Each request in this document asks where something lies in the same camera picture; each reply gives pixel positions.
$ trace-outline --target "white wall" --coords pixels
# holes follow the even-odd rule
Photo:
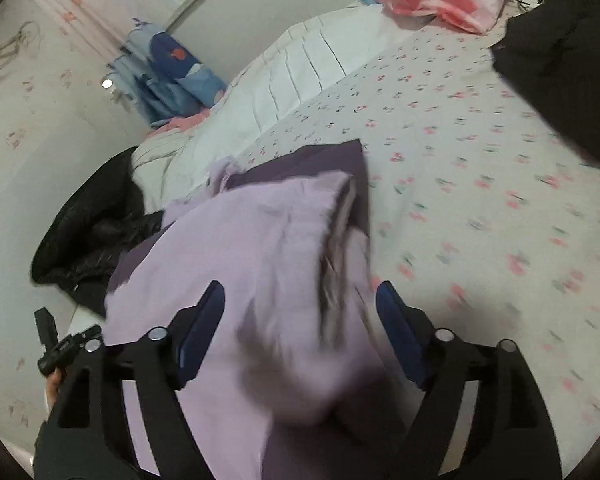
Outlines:
[[[229,83],[285,30],[355,0],[199,0],[170,30]]]
[[[32,256],[62,204],[146,127],[100,87],[106,69],[31,0],[5,0],[0,43],[27,20],[40,25],[39,51],[0,71],[0,436],[32,451],[45,416],[33,313],[48,307],[63,333],[74,312],[54,287],[30,283]]]

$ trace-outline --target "hand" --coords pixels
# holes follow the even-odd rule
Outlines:
[[[56,368],[56,370],[46,378],[46,403],[49,406],[49,412],[51,412],[56,400],[58,400],[60,384],[62,384],[62,372],[60,371],[60,368]]]

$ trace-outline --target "bed sheet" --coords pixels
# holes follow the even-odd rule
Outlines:
[[[237,155],[302,103],[406,40],[428,18],[393,19],[382,6],[350,6],[298,23],[228,87],[202,124],[148,139],[134,154],[147,212],[186,196],[214,160]]]
[[[489,47],[514,12],[487,37],[427,25],[238,163],[359,137],[374,280],[465,340],[519,343],[566,475],[600,435],[600,170],[493,71]]]

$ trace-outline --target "black jacket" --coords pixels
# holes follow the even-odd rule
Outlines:
[[[491,50],[516,91],[600,161],[600,0],[546,0]]]
[[[162,212],[144,215],[131,179],[130,148],[107,161],[64,204],[31,264],[31,278],[56,284],[104,316],[107,283],[120,254],[160,230]]]

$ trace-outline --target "black fabric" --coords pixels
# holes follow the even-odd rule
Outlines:
[[[131,179],[135,148],[107,161],[64,204],[31,265],[31,278],[55,284],[76,303],[104,316],[107,283],[120,255],[160,230],[162,211],[144,215]]]
[[[295,176],[316,176],[325,171],[340,170],[356,181],[356,199],[349,224],[369,234],[369,188],[365,155],[360,139],[342,144],[311,144],[293,153],[274,158],[226,181],[227,189],[261,182],[280,182]]]
[[[546,0],[491,50],[516,91],[600,162],[600,0]]]

